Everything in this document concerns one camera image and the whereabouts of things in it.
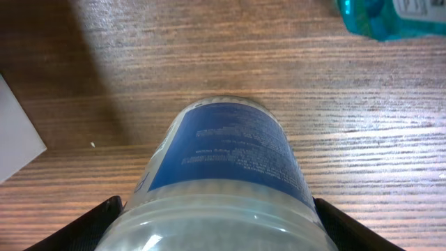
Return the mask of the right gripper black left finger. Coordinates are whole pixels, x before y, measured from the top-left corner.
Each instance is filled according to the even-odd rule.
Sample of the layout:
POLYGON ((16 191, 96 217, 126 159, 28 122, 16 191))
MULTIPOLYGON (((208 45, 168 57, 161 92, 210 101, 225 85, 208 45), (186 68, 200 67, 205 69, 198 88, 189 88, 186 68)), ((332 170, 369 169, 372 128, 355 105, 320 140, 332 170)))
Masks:
POLYGON ((121 198, 112 196, 24 251, 93 251, 122 211, 121 198))

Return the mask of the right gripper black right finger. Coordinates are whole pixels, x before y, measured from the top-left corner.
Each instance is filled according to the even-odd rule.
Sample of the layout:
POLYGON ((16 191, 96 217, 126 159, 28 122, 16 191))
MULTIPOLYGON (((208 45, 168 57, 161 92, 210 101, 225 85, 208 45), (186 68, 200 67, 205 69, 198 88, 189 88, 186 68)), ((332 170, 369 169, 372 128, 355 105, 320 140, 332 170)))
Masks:
POLYGON ((314 198, 316 212, 339 251, 404 251, 324 199, 314 198))

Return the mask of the blue mouthwash bottle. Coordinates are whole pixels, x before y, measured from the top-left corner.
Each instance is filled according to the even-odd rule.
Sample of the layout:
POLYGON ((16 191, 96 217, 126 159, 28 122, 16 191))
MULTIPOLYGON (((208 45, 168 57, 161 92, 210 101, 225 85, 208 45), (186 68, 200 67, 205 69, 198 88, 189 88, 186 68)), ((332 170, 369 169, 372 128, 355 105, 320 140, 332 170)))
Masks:
POLYGON ((445 0, 336 0, 346 29, 378 41, 445 35, 445 0))

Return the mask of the cotton swab jar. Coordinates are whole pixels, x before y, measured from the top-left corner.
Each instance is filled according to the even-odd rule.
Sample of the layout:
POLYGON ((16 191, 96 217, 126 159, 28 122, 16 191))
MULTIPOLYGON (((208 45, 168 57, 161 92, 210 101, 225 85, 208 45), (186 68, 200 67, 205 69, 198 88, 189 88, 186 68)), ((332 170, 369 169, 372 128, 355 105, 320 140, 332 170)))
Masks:
POLYGON ((99 250, 335 250, 277 119, 214 96, 174 119, 99 250))

